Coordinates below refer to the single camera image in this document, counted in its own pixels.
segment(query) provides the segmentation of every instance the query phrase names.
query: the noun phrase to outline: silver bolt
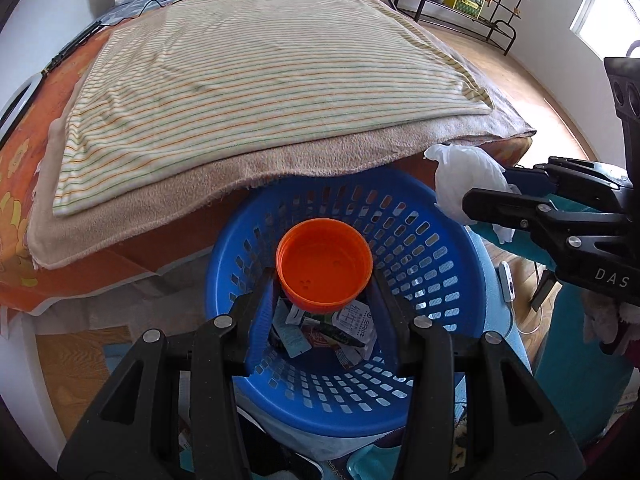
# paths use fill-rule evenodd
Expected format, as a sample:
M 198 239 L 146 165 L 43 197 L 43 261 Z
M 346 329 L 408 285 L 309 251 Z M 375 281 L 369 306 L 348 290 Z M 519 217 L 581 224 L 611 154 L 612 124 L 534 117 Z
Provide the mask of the silver bolt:
M 160 331 L 158 329 L 152 328 L 151 330 L 147 330 L 142 335 L 142 339 L 145 343 L 155 343 L 160 339 Z
M 429 328 L 433 324 L 433 321 L 430 317 L 427 316 L 416 316 L 414 317 L 414 325 L 418 328 Z
M 499 345 L 502 342 L 502 336 L 493 330 L 484 334 L 484 340 L 490 345 Z
M 577 236 L 569 236 L 566 239 L 566 242 L 571 245 L 571 247 L 575 247 L 576 249 L 582 245 L 582 240 Z
M 218 328 L 229 328 L 234 322 L 234 319 L 227 314 L 223 314 L 222 316 L 218 316 L 213 320 L 213 324 Z

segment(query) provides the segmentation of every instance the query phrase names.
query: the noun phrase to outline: laundry basket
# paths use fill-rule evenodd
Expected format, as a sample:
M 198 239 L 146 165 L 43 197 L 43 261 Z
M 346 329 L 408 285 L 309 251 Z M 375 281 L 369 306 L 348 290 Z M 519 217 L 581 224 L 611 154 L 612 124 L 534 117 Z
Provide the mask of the laundry basket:
M 394 294 L 451 332 L 479 336 L 484 327 L 484 276 L 466 230 L 435 206 L 431 189 L 391 168 L 354 175 L 290 177 L 255 190 L 220 233 L 207 274 L 211 318 L 252 290 L 274 266 L 282 235 L 309 218 L 340 219 L 368 241 L 374 266 Z M 313 434 L 357 437 L 406 424 L 412 380 L 385 369 L 380 348 L 344 370 L 333 350 L 296 358 L 267 346 L 262 362 L 235 384 L 260 409 Z

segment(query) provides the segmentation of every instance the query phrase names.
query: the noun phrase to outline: metal rack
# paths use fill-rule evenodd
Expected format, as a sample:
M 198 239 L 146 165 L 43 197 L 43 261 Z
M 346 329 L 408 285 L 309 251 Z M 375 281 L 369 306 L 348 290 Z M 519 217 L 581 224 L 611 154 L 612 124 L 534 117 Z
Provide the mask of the metal rack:
M 515 9 L 518 9 L 520 7 L 520 4 L 522 3 L 523 0 L 518 0 L 518 3 L 513 9 L 510 9 L 509 7 L 505 6 L 502 1 L 503 0 L 497 0 L 497 1 L 493 0 L 492 2 L 487 3 L 488 7 L 491 6 L 491 3 L 495 3 L 494 11 L 492 12 L 491 17 L 489 19 L 486 19 L 482 16 L 473 18 L 472 16 L 469 16 L 464 12 L 459 12 L 458 10 L 452 9 L 451 7 L 447 7 L 443 4 L 439 4 L 431 0 L 420 0 L 420 4 L 418 5 L 418 11 L 415 14 L 419 15 L 419 19 L 418 19 L 419 21 L 431 23 L 433 25 L 437 25 L 443 28 L 448 28 L 449 30 L 460 32 L 462 34 L 465 34 L 466 36 L 476 38 L 477 40 L 485 41 L 493 45 L 494 47 L 499 48 L 501 51 L 504 52 L 504 55 L 506 56 L 511 50 L 511 47 L 513 46 L 513 44 L 515 43 L 518 35 L 518 33 L 516 32 L 516 29 L 513 27 L 511 23 L 513 22 L 514 18 L 518 18 L 519 20 L 521 19 L 520 15 L 517 12 L 515 12 Z M 489 31 L 487 32 L 486 35 L 484 35 L 471 28 L 464 27 L 463 25 L 460 25 L 458 23 L 449 22 L 447 20 L 437 18 L 436 16 L 432 16 L 430 14 L 424 13 L 423 9 L 426 3 L 435 7 L 441 7 L 443 9 L 447 9 L 449 12 L 453 12 L 457 15 L 464 16 L 465 18 L 471 20 L 472 22 L 479 23 L 483 27 L 487 27 Z M 495 19 L 495 15 L 498 9 L 506 10 L 510 14 L 506 21 L 502 19 Z M 403 14 L 407 14 L 408 16 L 411 16 L 411 17 L 414 16 L 413 12 L 410 13 L 406 9 L 401 9 L 398 7 L 398 10 L 401 11 Z M 498 41 L 496 41 L 497 38 L 494 36 L 494 32 L 504 38 L 507 38 L 508 40 L 507 46 L 502 46 L 500 43 L 498 43 Z

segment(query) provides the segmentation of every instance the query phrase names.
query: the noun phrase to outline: orange bowl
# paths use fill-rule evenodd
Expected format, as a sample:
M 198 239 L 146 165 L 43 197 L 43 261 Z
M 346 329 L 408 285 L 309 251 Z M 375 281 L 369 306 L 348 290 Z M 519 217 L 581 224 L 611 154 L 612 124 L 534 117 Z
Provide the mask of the orange bowl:
M 362 235 L 331 218 L 293 226 L 276 250 L 276 270 L 287 297 L 313 314 L 340 310 L 371 277 L 373 257 Z

